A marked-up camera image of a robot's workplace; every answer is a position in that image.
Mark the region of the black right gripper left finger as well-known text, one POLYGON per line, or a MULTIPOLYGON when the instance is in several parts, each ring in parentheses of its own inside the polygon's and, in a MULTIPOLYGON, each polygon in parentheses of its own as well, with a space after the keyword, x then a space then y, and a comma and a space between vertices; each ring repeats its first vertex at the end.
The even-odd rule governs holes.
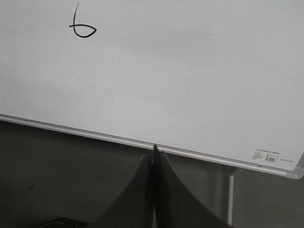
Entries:
POLYGON ((118 199, 94 222, 95 228, 151 228, 152 158, 141 158, 132 180, 118 199))

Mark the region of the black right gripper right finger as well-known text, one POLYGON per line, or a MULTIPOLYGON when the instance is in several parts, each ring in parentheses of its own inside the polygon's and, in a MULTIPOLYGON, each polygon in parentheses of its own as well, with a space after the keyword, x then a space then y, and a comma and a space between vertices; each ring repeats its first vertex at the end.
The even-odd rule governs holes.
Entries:
POLYGON ((158 228, 228 228, 183 185, 163 152, 155 153, 155 211, 158 228))

